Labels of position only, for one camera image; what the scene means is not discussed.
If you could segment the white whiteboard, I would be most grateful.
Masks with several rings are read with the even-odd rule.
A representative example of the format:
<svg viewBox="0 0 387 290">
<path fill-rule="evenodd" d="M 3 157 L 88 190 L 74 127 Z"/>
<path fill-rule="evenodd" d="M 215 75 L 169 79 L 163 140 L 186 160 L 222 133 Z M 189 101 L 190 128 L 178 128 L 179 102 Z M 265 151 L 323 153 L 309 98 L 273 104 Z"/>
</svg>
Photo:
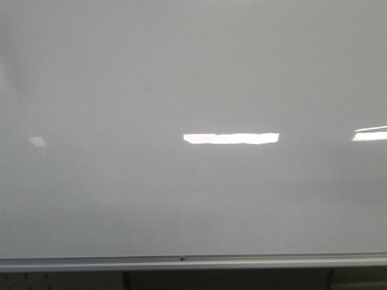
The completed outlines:
<svg viewBox="0 0 387 290">
<path fill-rule="evenodd" d="M 385 1 L 2 1 L 3 258 L 386 251 Z"/>
</svg>

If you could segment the aluminium marker tray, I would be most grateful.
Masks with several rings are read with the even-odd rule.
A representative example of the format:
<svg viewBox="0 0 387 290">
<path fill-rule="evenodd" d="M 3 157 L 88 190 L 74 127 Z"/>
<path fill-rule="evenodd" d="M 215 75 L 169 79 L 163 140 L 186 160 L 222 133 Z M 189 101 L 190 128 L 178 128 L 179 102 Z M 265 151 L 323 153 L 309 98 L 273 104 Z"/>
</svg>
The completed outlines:
<svg viewBox="0 0 387 290">
<path fill-rule="evenodd" d="M 153 271 L 386 266 L 386 253 L 2 258 L 1 272 Z"/>
</svg>

